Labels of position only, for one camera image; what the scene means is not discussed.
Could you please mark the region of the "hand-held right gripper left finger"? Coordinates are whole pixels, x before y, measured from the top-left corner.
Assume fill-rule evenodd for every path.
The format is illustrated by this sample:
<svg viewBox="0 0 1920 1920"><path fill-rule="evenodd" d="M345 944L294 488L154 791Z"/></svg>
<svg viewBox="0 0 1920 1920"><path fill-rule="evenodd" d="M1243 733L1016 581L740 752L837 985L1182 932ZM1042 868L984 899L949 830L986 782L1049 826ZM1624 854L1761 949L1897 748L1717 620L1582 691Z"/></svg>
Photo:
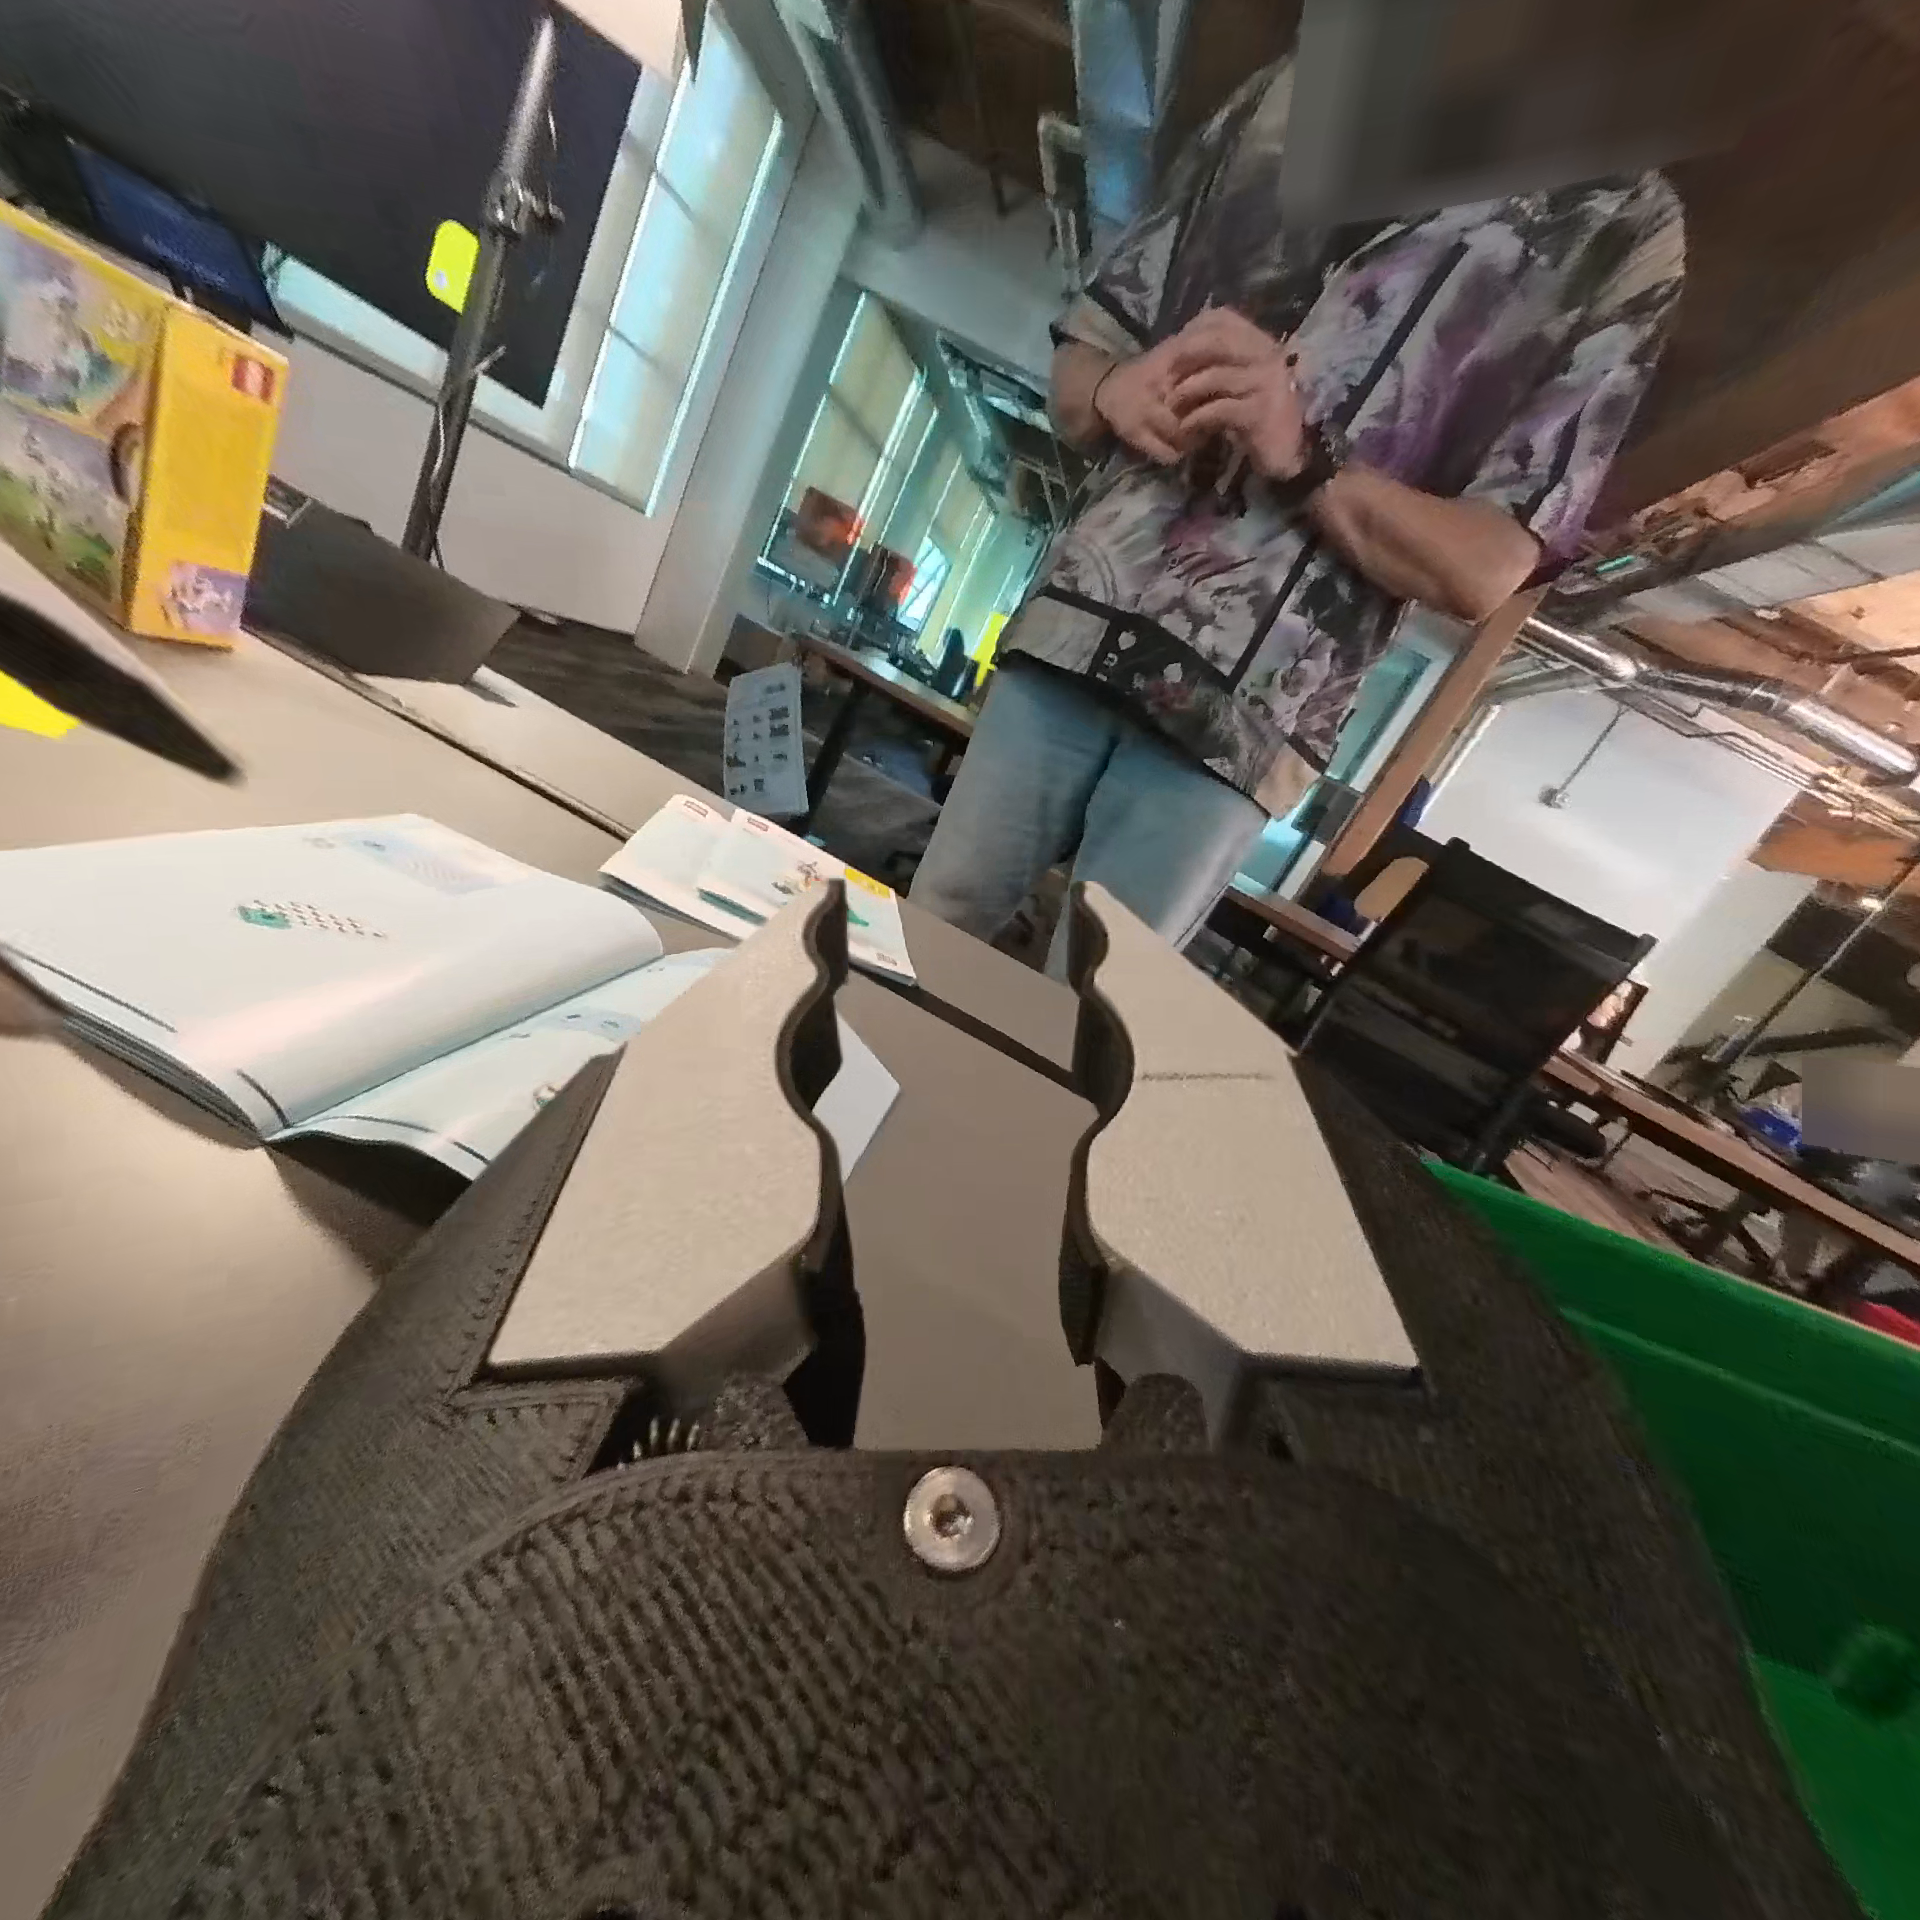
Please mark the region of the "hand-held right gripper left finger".
<svg viewBox="0 0 1920 1920"><path fill-rule="evenodd" d="M862 1384L845 1168L869 1149L869 1046L837 1011L845 971L845 883L827 882L620 1048L495 1373Z"/></svg>

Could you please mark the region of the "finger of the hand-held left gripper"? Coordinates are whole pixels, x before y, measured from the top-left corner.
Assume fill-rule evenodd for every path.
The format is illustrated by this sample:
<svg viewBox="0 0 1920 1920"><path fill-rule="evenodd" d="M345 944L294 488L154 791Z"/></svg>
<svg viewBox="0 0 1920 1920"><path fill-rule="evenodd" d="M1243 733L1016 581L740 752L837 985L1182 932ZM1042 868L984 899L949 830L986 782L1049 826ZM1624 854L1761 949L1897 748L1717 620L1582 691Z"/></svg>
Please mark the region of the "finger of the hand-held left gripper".
<svg viewBox="0 0 1920 1920"><path fill-rule="evenodd" d="M3 593L3 674L74 722L207 780L243 763L99 620Z"/></svg>

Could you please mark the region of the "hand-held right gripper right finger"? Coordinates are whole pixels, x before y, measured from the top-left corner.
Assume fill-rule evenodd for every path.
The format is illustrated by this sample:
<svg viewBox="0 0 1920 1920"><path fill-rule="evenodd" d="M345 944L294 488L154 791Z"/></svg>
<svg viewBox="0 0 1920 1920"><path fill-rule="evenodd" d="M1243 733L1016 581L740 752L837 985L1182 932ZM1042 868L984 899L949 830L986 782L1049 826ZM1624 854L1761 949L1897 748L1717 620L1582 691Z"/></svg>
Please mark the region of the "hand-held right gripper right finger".
<svg viewBox="0 0 1920 1920"><path fill-rule="evenodd" d="M1293 1052L1104 883L1069 895L1072 1078L1090 1127L1060 1231L1069 1356L1185 1382L1247 1435L1271 1382L1419 1384Z"/></svg>

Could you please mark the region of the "large instruction booklet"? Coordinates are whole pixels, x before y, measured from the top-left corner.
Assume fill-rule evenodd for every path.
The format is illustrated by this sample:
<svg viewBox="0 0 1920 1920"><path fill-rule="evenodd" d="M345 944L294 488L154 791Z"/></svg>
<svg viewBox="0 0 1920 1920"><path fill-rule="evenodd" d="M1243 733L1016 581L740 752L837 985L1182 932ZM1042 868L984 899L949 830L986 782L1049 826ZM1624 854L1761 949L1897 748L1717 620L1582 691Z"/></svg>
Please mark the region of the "large instruction booklet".
<svg viewBox="0 0 1920 1920"><path fill-rule="evenodd" d="M3 853L3 962L87 1046L257 1142L460 1183L725 954L419 811Z"/></svg>

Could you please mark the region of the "yellow toy set box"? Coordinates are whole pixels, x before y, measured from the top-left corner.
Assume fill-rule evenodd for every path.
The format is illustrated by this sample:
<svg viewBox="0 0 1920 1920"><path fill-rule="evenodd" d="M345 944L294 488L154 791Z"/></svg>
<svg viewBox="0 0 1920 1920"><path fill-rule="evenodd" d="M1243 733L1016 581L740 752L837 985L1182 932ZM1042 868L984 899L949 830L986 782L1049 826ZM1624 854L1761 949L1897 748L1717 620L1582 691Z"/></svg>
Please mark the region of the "yellow toy set box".
<svg viewBox="0 0 1920 1920"><path fill-rule="evenodd" d="M3 537L130 637L228 648L287 363L3 204Z"/></svg>

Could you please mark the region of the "black mesh office chair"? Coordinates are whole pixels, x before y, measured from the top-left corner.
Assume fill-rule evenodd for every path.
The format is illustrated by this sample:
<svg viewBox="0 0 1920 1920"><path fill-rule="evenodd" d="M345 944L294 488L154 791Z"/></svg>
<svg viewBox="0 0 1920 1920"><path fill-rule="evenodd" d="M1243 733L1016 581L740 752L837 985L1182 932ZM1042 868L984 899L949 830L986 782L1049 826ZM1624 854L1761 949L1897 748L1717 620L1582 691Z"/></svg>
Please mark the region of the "black mesh office chair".
<svg viewBox="0 0 1920 1920"><path fill-rule="evenodd" d="M1652 945L1453 838L1318 995L1299 1062L1408 1147L1494 1171L1549 1062Z"/></svg>

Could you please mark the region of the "small booklet with unicorn picture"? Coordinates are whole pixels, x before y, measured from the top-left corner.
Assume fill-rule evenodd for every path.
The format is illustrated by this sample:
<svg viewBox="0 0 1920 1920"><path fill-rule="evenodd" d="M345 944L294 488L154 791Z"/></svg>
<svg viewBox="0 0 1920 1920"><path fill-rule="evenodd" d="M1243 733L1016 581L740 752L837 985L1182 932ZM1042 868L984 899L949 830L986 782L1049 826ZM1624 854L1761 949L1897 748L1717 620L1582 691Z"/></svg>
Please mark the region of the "small booklet with unicorn picture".
<svg viewBox="0 0 1920 1920"><path fill-rule="evenodd" d="M903 944L902 899L880 878L845 864L804 834L734 809L718 830L696 875L702 901L755 924L770 921L829 882L845 891L845 945L851 965L913 985L917 968Z"/></svg>

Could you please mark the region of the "small plain instruction booklet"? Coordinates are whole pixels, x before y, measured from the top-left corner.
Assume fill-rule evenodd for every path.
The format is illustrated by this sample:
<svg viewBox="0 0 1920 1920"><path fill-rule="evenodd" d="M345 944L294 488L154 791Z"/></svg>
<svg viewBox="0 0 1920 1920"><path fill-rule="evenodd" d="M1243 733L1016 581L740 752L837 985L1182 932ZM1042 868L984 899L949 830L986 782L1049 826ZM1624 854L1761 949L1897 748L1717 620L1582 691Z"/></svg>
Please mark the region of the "small plain instruction booklet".
<svg viewBox="0 0 1920 1920"><path fill-rule="evenodd" d="M734 904L712 901L699 882L709 854L731 830L731 809L675 793L598 868L612 891L743 940L760 921Z"/></svg>

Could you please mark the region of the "white pictogram sheet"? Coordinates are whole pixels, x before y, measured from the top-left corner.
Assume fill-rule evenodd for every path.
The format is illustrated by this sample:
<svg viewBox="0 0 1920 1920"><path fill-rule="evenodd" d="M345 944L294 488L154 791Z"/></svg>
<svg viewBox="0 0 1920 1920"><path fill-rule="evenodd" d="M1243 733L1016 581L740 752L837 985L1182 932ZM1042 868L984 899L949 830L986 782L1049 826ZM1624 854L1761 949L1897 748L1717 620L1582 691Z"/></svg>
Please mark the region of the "white pictogram sheet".
<svg viewBox="0 0 1920 1920"><path fill-rule="evenodd" d="M721 793L731 805L777 822L808 811L804 673L796 658L731 674L725 687Z"/></svg>

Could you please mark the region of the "long wooden table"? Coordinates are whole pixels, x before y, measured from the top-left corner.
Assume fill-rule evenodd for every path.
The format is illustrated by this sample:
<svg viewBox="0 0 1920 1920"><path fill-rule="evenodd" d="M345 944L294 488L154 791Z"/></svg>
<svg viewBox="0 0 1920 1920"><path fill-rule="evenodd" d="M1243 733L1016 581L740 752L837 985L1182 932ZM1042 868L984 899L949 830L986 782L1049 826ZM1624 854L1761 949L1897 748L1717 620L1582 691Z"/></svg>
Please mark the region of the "long wooden table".
<svg viewBox="0 0 1920 1920"><path fill-rule="evenodd" d="M1820 1220L1846 1240L1846 1254L1810 1283L1810 1302L1835 1305L1846 1291L1857 1291L1879 1263L1891 1263L1908 1281L1917 1281L1917 1234L1888 1220L1835 1188L1803 1175L1787 1154L1764 1142L1744 1140L1717 1118L1697 1117L1691 1106L1652 1090L1628 1075L1554 1052L1533 1085L1554 1098L1568 1098L1598 1111L1603 1118L1619 1118L1626 1131L1656 1142L1684 1160L1733 1190L1717 1210L1682 1234L1682 1247L1709 1261L1725 1240L1736 1240L1747 1214L1772 1210L1780 1216Z"/></svg>
<svg viewBox="0 0 1920 1920"><path fill-rule="evenodd" d="M972 742L972 708L838 638L813 633L791 633L785 638L800 663L816 663L845 684L838 708L832 708L823 729L820 752L808 763L808 809L796 815L796 826L810 830L816 822L829 782L851 745L851 730L871 700L902 712L934 745L931 786L934 796L945 798L949 776Z"/></svg>

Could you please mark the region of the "green plastic bin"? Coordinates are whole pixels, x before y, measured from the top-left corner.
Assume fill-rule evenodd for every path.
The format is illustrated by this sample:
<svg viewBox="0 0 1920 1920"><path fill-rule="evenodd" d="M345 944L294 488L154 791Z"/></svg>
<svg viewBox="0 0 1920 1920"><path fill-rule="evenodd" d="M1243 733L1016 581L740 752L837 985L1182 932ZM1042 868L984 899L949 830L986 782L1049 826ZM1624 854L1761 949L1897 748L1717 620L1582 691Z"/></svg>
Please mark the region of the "green plastic bin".
<svg viewBox="0 0 1920 1920"><path fill-rule="evenodd" d="M1917 1915L1917 1318L1843 1317L1431 1162L1608 1359L1727 1585L1816 1832Z"/></svg>

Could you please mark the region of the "black tripod stand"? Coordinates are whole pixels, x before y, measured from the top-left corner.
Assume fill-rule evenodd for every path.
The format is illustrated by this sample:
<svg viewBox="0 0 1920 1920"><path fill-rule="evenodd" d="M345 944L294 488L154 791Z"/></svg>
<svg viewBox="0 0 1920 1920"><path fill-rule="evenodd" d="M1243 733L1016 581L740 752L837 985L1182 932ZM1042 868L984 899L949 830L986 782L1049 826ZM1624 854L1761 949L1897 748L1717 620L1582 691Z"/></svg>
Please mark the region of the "black tripod stand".
<svg viewBox="0 0 1920 1920"><path fill-rule="evenodd" d="M490 366L517 247L537 229L558 226L551 194L537 181L539 144L549 127L555 74L558 19L551 2L539 2L528 51L517 80L517 99L501 139L501 156L484 193L476 260L467 279L460 320L443 352L432 432L402 532L402 548L422 562L441 562L443 507L450 495L467 422L474 414L476 380Z"/></svg>

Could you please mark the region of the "large dark wall screen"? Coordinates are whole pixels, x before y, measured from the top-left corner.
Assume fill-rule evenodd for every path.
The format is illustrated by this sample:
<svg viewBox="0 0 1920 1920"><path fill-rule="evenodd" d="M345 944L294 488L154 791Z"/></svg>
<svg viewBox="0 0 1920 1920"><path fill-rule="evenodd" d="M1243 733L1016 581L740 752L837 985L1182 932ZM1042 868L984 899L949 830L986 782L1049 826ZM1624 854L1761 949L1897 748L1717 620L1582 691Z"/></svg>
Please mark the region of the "large dark wall screen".
<svg viewBox="0 0 1920 1920"><path fill-rule="evenodd" d="M3 2L3 165L51 220L164 267L212 229L447 347L443 220L479 230L539 19L558 67L485 374L549 406L640 65L558 2Z"/></svg>

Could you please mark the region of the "silver ventilation duct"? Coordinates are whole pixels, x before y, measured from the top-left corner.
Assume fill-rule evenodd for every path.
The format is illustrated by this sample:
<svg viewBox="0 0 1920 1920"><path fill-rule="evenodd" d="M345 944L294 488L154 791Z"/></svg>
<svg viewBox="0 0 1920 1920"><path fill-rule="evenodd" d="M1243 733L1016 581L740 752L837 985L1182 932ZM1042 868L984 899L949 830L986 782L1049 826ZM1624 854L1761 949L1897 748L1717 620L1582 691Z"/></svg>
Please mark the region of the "silver ventilation duct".
<svg viewBox="0 0 1920 1920"><path fill-rule="evenodd" d="M924 202L866 2L773 2L808 84L858 181L862 219L886 247L921 237Z"/></svg>
<svg viewBox="0 0 1920 1920"><path fill-rule="evenodd" d="M1868 776L1891 782L1917 780L1914 748L1891 736L1888 730L1868 729L1868 722L1857 722L1826 698L1784 679L1736 668L1659 665L1626 647L1616 647L1614 638L1574 633L1539 612L1522 620L1520 647L1550 658L1554 668L1571 673L1574 679L1598 681L1614 695L1691 698L1709 708L1761 714Z"/></svg>

